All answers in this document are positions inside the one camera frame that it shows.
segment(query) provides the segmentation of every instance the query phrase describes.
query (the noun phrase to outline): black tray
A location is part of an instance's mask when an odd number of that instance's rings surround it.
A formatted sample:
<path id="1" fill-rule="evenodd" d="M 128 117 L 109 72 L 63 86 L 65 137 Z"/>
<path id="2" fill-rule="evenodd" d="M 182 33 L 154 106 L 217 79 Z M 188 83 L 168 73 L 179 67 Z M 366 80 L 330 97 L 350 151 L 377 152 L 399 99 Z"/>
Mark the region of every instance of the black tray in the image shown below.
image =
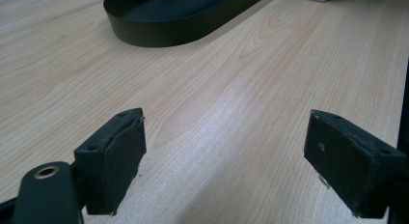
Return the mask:
<path id="1" fill-rule="evenodd" d="M 259 0 L 105 0 L 115 35 L 145 46 L 174 46 L 213 32 Z"/>

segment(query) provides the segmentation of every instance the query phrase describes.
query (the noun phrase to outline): wood grain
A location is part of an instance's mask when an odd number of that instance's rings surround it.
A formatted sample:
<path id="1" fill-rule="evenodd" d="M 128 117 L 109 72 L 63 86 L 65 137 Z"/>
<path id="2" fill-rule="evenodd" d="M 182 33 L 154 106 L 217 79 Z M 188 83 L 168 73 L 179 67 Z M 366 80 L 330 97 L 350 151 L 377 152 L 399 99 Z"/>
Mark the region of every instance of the wood grain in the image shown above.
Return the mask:
<path id="1" fill-rule="evenodd" d="M 395 145 L 409 0 L 262 0 L 167 48 L 119 41 L 102 1 L 0 0 L 1 201 L 143 107 L 141 176 L 87 223 L 385 223 L 353 217 L 303 147 L 311 109 Z"/>

